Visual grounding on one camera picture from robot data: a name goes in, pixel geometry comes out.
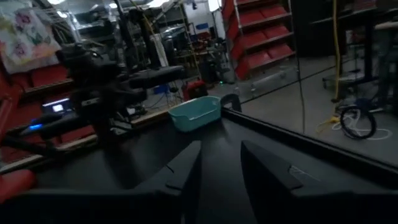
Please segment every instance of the blue light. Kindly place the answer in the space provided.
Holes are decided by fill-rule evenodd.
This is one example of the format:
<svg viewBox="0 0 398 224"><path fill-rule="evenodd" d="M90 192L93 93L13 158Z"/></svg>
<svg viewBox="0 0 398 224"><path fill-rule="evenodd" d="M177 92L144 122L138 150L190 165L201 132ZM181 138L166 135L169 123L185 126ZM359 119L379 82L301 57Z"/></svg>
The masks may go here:
<svg viewBox="0 0 398 224"><path fill-rule="evenodd" d="M29 129L37 130L37 129L41 128L42 126L43 126L43 124L36 124L36 125L29 126Z"/></svg>

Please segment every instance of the fluorescent light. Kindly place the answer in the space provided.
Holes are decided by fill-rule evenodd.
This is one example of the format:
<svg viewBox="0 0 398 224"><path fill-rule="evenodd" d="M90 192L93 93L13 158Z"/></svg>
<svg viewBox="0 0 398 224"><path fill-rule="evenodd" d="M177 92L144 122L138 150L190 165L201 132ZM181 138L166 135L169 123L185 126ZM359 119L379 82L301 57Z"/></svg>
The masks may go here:
<svg viewBox="0 0 398 224"><path fill-rule="evenodd" d="M118 5L116 3L111 3L109 4L111 9L116 9L118 7Z"/></svg>
<svg viewBox="0 0 398 224"><path fill-rule="evenodd" d="M214 12L222 6L221 0L208 0L210 12Z"/></svg>
<svg viewBox="0 0 398 224"><path fill-rule="evenodd" d="M68 15L66 15L65 13L61 12L61 11L57 11L58 15L62 18L67 18Z"/></svg>
<svg viewBox="0 0 398 224"><path fill-rule="evenodd" d="M48 0L50 4L60 4L63 3L65 0Z"/></svg>
<svg viewBox="0 0 398 224"><path fill-rule="evenodd" d="M163 3L168 2L169 0L153 0L147 4L148 7L160 7Z"/></svg>

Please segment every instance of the floral fabric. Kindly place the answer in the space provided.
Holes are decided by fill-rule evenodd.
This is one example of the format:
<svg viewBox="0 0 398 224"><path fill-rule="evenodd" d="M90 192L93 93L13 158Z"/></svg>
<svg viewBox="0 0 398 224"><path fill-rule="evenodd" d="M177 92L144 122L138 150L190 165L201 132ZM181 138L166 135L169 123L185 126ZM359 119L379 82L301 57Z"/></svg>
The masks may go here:
<svg viewBox="0 0 398 224"><path fill-rule="evenodd" d="M59 44L33 10L0 15L0 51L5 67L6 63L18 66L50 57L57 50Z"/></svg>

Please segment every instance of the black table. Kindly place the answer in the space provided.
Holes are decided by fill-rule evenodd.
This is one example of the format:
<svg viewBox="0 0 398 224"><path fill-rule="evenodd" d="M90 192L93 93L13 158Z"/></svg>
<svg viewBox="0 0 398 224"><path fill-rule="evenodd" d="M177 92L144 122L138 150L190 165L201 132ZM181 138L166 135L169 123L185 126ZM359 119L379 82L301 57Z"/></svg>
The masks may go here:
<svg viewBox="0 0 398 224"><path fill-rule="evenodd" d="M298 172L336 192L398 188L398 170L389 164L228 109L223 109L220 121L192 133L176 131L171 120L165 118L127 140L123 152L87 150L79 156L52 159L30 168L37 174L38 189L115 192L134 188L193 141L201 141L197 223L256 223L241 166L241 143L246 140L289 161Z"/></svg>
<svg viewBox="0 0 398 224"><path fill-rule="evenodd" d="M348 14L338 17L339 32L344 32L348 29L355 29L357 27L365 27L365 41L364 41L364 78L355 80L346 85L346 87L356 86L367 82L373 82L378 77L373 76L373 31L376 24L390 21L397 15L398 9L391 9L388 11L378 11L376 7L364 9L360 11L353 11ZM329 17L319 21L312 22L312 25L328 25L333 27L333 18Z"/></svg>

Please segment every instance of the storage rack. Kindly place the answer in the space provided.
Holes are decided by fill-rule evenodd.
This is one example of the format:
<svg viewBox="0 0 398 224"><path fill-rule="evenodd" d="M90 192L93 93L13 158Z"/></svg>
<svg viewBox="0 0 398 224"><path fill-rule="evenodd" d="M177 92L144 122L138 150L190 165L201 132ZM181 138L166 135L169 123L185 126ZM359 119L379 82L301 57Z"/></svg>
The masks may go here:
<svg viewBox="0 0 398 224"><path fill-rule="evenodd" d="M258 71L295 55L292 14L287 0L224 0L221 12L231 66L238 80L251 80Z"/></svg>

